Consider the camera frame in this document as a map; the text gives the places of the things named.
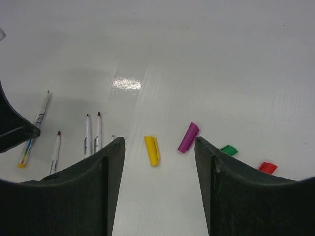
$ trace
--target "yellow marker cap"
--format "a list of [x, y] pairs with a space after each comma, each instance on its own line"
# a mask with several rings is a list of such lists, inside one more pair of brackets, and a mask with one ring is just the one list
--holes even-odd
[[158, 166], [160, 156], [156, 138], [152, 136], [144, 136], [144, 141], [146, 142], [151, 166]]
[[24, 167], [26, 167], [25, 164], [18, 163], [18, 168], [24, 168]]

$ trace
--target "pen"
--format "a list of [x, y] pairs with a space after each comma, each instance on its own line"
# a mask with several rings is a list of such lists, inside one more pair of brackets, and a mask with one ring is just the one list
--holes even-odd
[[86, 116], [85, 139], [84, 139], [84, 158], [91, 155], [92, 138], [91, 138], [91, 121], [89, 114]]
[[[47, 95], [45, 97], [45, 100], [44, 100], [44, 102], [43, 102], [43, 104], [39, 110], [39, 113], [36, 115], [35, 121], [33, 123], [39, 129], [40, 129], [40, 126], [43, 122], [44, 116], [46, 114], [46, 110], [47, 110], [47, 106], [48, 106], [48, 102], [49, 102], [49, 97], [50, 97], [50, 92], [47, 91]], [[25, 143], [21, 157], [19, 159], [18, 168], [26, 167], [27, 161], [29, 160], [29, 157], [30, 157], [32, 147], [34, 145], [34, 142], [35, 142], [35, 139], [31, 139]]]
[[96, 132], [96, 138], [94, 140], [94, 153], [97, 153], [102, 149], [102, 119], [100, 117], [100, 112], [97, 114]]
[[60, 140], [60, 131], [58, 131], [57, 138], [56, 138], [56, 141], [54, 144], [53, 155], [51, 156], [51, 165], [50, 165], [50, 171], [49, 171], [50, 175], [56, 173], [56, 170], [57, 170], [60, 141], [61, 141]]

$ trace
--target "multicolor marker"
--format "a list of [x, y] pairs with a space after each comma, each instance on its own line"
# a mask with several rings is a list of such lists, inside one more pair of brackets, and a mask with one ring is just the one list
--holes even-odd
[[[46, 98], [43, 102], [43, 105], [40, 108], [39, 113], [37, 114], [35, 121], [33, 123], [39, 129], [40, 129], [40, 126], [41, 126], [43, 119], [45, 117], [45, 114], [46, 114], [49, 98], [50, 98], [50, 92], [47, 91], [47, 95], [46, 95]], [[26, 167], [27, 161], [29, 160], [29, 157], [30, 157], [32, 147], [34, 145], [34, 142], [35, 142], [35, 139], [31, 139], [25, 143], [21, 157], [19, 159], [18, 168]]]

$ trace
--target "green marker cap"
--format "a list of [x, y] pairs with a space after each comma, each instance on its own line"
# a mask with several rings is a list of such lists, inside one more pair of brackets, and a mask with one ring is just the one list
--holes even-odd
[[226, 154], [228, 154], [228, 155], [230, 155], [230, 156], [234, 156], [235, 154], [238, 153], [236, 148], [231, 146], [231, 145], [226, 145], [226, 146], [222, 147], [221, 151], [226, 153]]

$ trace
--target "purple marker cap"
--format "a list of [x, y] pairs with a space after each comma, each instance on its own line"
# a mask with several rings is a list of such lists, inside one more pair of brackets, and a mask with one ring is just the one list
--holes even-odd
[[191, 123], [181, 144], [179, 144], [178, 147], [178, 151], [180, 151], [181, 153], [185, 153], [186, 151], [188, 151], [192, 144], [193, 141], [195, 140], [195, 138], [197, 137], [198, 133], [199, 133], [199, 128], [195, 123]]

